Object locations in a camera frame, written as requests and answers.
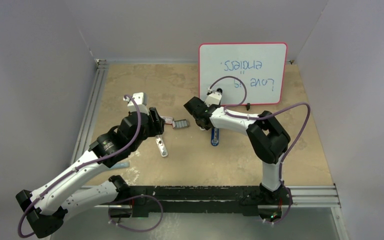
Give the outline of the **blue lighter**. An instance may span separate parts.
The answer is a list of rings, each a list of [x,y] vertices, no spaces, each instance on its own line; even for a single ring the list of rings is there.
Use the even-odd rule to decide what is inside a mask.
[[[212,128],[211,129],[211,145],[213,147],[216,147],[220,143],[220,130],[218,128]]]

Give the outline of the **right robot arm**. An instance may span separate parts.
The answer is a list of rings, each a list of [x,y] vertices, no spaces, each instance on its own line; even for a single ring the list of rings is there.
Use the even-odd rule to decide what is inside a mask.
[[[284,160],[291,137],[275,117],[260,120],[271,112],[245,114],[221,106],[223,90],[209,90],[205,100],[192,97],[183,106],[202,130],[227,129],[248,137],[256,156],[262,161],[261,193],[268,204],[280,198],[281,161]]]

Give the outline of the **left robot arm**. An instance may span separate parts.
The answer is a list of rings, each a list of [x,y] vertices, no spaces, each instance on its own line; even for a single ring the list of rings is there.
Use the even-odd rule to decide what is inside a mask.
[[[100,135],[72,165],[48,183],[16,195],[23,211],[17,226],[20,238],[28,237],[22,231],[24,221],[28,222],[31,234],[42,239],[55,233],[65,221],[97,205],[129,203],[136,207],[151,198],[133,191],[119,175],[81,190],[89,180],[127,159],[144,140],[164,132],[165,121],[156,108],[147,106],[146,93],[126,94],[124,100],[129,112],[120,124]]]

